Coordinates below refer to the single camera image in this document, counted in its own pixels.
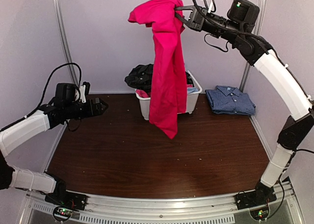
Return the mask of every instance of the pink shirt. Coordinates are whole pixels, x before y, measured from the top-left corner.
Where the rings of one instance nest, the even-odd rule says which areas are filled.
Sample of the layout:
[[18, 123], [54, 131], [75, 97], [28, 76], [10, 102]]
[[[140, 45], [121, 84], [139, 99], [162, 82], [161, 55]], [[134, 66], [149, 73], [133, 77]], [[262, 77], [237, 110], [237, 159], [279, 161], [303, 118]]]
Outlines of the pink shirt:
[[136, 7], [129, 22], [152, 27], [155, 61], [149, 120], [170, 139], [178, 132], [177, 114], [186, 112], [186, 76], [181, 45], [183, 24], [175, 18], [181, 0], [151, 0]]

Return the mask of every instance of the folded shirt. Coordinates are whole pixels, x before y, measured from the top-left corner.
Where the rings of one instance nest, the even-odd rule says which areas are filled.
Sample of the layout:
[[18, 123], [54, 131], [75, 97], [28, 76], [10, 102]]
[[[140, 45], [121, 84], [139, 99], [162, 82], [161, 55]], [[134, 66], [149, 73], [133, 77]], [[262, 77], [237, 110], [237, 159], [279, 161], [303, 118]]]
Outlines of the folded shirt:
[[254, 115], [255, 105], [247, 93], [238, 88], [216, 86], [215, 90], [205, 90], [212, 111], [216, 114]]

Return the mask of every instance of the white laundry basket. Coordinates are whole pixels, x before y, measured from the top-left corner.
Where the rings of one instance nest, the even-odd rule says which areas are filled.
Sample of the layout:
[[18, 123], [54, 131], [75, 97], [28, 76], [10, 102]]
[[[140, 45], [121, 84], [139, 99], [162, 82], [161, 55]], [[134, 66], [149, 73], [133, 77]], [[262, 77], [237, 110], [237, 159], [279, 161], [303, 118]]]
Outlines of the white laundry basket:
[[[194, 87], [196, 87], [198, 89], [197, 92], [188, 94], [187, 99], [186, 99], [186, 113], [192, 114], [192, 112], [195, 108], [196, 102], [197, 102], [198, 95], [202, 92], [203, 89], [200, 86], [200, 84], [196, 81], [194, 76], [191, 74], [191, 72], [190, 71], [187, 71], [187, 72], [190, 74], [190, 76], [193, 80]], [[145, 120], [148, 120], [149, 119], [149, 105], [151, 103], [151, 98], [141, 98], [137, 94], [137, 92], [135, 92], [135, 94], [136, 94], [136, 97], [139, 99], [142, 115], [143, 115]]]

